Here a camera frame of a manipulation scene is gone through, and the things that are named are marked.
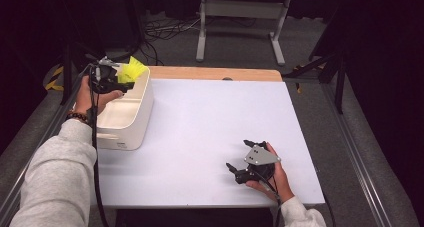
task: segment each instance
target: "metal rail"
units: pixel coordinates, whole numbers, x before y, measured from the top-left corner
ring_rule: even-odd
[[[74,104],[74,100],[77,95],[77,91],[75,90],[79,89],[80,83],[81,83],[81,76],[78,76],[78,78],[76,78],[73,84],[73,87],[72,87],[73,91],[71,93],[70,98],[64,105],[59,106],[56,113],[54,114],[52,122],[50,123],[43,137],[40,139],[36,149],[38,149],[38,147],[40,147],[50,137],[56,135],[59,132],[60,126],[62,125],[64,121],[64,117],[66,116],[67,111],[71,109],[72,105]],[[0,227],[9,226],[10,221],[12,220],[13,216],[16,214],[16,212],[19,209],[21,186],[24,182],[25,173],[28,169],[29,163],[31,162],[31,159],[33,158],[34,154],[35,154],[35,151],[32,154],[29,161],[27,162],[27,164],[25,165],[25,167],[20,171],[15,184],[13,185],[5,201],[0,207]]]
[[[378,226],[381,227],[391,227],[389,217],[384,209],[383,203],[378,196],[377,190],[375,189],[374,182],[371,176],[368,173],[368,170],[359,154],[358,148],[356,147],[355,141],[351,134],[351,131],[346,123],[343,115],[338,113],[338,110],[334,104],[334,93],[328,84],[321,84],[321,88],[324,92],[327,102],[335,116],[337,125],[345,145],[347,147],[348,156],[352,162],[353,168],[355,169],[356,175],[358,177],[359,183],[361,184],[362,190],[364,191],[365,197],[367,198],[370,209],[374,215],[375,221]]]

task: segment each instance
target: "gray sweatshirt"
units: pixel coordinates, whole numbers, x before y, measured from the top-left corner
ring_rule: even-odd
[[[11,227],[88,226],[93,166],[91,128],[70,119],[59,135],[35,153],[21,188],[20,210]],[[325,226],[322,215],[306,210],[297,197],[281,206],[286,226]]]

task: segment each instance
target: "white table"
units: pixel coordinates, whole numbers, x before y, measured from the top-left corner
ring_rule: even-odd
[[[134,151],[99,149],[104,206],[114,208],[270,207],[234,181],[245,168],[244,139],[270,142],[293,192],[324,203],[284,82],[152,79],[155,102]]]

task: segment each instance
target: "person's right hand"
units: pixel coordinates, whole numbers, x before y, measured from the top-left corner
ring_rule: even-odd
[[[77,99],[75,101],[74,112],[76,113],[87,114],[87,110],[91,108],[90,86],[88,82],[88,75],[83,76]],[[124,93],[122,93],[120,90],[114,90],[107,94],[101,94],[99,97],[96,93],[93,94],[94,100],[96,102],[98,100],[98,103],[96,103],[98,106],[98,115],[106,108],[107,103],[114,99],[121,98],[124,95]]]
[[[274,148],[272,148],[270,143],[267,142],[266,146],[269,152],[277,155],[277,153],[275,152]],[[276,191],[278,191],[278,195],[280,196],[280,199],[282,202],[285,202],[294,196],[293,192],[290,189],[289,181],[287,179],[287,174],[284,171],[280,161],[275,163],[275,173],[272,178],[275,179],[275,183],[277,184],[277,186],[275,186],[274,181],[272,179],[269,180],[269,183],[272,185],[272,187],[274,187]],[[253,189],[261,191],[262,193],[266,194],[270,199],[276,201],[275,195],[272,193],[272,191],[267,190],[258,181],[249,180],[246,182],[246,186],[249,186]]]

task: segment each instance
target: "yellow cloth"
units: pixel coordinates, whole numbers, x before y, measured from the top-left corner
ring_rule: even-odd
[[[122,71],[118,73],[118,83],[124,84],[135,82],[135,80],[147,70],[147,67],[134,57],[130,57],[130,62],[122,66]]]

